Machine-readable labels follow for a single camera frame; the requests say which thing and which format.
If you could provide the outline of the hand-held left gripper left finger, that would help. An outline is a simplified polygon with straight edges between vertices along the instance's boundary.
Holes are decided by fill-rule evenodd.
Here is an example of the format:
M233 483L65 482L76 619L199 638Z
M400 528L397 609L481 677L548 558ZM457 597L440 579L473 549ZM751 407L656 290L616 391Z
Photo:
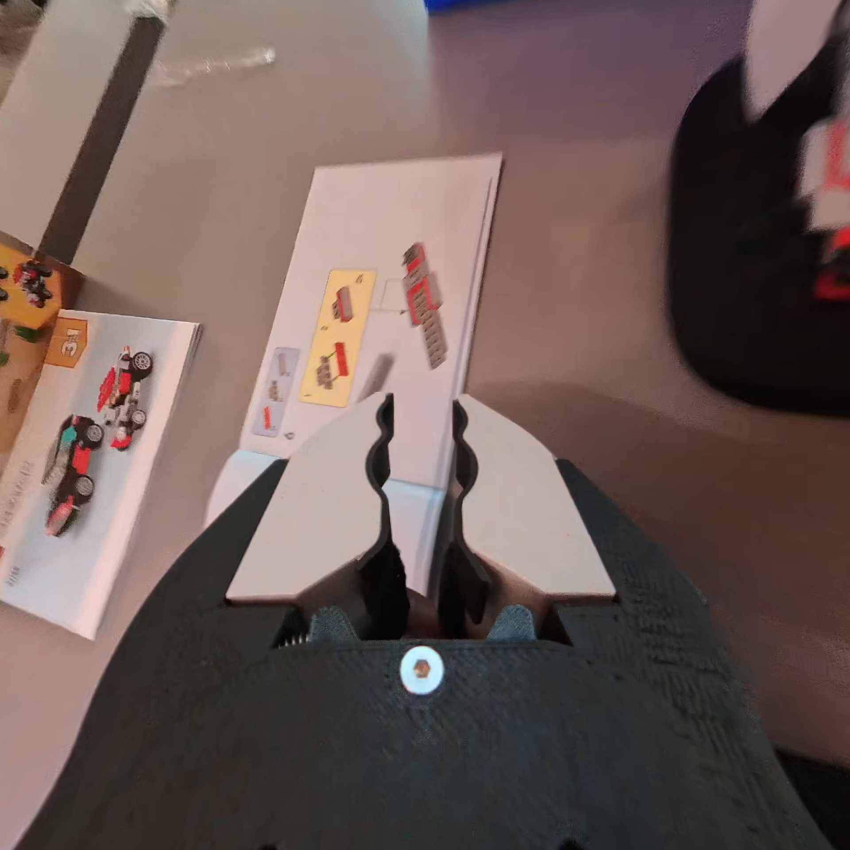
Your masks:
M335 606L360 638L401 638L406 571L383 488L393 437L394 396L379 392L308 438L286 464L227 601L282 604L305 622Z

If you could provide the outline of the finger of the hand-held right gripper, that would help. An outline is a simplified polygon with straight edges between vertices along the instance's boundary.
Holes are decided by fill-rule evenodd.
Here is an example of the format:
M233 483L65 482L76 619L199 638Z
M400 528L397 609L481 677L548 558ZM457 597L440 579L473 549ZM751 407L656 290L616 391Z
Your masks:
M758 121L828 40L837 1L754 1L744 54L744 112Z

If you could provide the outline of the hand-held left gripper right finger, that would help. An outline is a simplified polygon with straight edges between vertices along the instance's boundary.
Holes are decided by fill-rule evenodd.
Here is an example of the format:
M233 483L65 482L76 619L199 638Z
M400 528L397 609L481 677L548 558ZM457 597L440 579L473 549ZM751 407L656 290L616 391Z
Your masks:
M452 409L439 524L439 619L447 638L485 638L513 606L536 635L558 604L610 605L617 591L547 447L469 394Z

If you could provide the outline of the long grey lego chassis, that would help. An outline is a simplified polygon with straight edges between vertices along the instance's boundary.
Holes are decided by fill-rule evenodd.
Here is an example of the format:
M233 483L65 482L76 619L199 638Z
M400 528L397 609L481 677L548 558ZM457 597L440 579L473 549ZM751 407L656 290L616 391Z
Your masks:
M820 239L814 297L849 302L849 125L841 116L812 126L803 137L799 195L807 230Z

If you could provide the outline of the round grey lego bar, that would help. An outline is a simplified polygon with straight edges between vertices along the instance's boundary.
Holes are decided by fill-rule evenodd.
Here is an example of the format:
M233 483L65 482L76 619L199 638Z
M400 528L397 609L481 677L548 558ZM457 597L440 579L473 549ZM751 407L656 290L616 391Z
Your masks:
M383 390L395 360L393 353L381 353L376 356L357 398L358 404Z

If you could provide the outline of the lego set box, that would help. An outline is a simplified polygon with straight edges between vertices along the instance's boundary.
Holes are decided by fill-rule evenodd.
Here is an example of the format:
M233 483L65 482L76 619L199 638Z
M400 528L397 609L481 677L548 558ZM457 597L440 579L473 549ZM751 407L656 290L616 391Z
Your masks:
M1 468L35 392L58 313L72 309L84 278L69 265L1 234Z

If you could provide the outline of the black textured mat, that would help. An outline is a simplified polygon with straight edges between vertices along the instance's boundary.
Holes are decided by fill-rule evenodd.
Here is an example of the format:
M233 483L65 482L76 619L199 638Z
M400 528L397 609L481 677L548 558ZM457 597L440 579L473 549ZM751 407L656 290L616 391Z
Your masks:
M831 112L837 41L754 123L743 59L689 103L672 148L666 302L688 368L753 406L848 417L847 301L815 295L823 237L796 197L803 135Z

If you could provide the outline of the open instruction booklet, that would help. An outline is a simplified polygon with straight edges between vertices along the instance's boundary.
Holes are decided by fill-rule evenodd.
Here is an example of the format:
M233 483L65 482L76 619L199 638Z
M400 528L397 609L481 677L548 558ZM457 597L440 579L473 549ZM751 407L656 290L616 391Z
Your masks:
M503 154L318 166L237 451L210 525L274 460L357 405L396 360L388 501L408 586L429 592Z

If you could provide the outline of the car cover instruction booklet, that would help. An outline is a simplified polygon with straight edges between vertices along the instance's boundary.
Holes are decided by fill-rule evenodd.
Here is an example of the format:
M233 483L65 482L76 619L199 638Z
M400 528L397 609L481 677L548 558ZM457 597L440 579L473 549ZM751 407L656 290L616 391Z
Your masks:
M62 310L2 477L2 602L93 640L201 325Z

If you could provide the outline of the clear plastic bag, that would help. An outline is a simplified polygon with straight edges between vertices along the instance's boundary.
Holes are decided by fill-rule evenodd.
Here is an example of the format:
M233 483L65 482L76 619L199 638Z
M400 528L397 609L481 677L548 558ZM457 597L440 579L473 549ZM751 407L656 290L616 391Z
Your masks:
M193 81L243 71L264 69L275 64L277 52L272 47L252 48L228 58L197 58L181 65L165 65L155 61L149 78L157 88L182 88Z

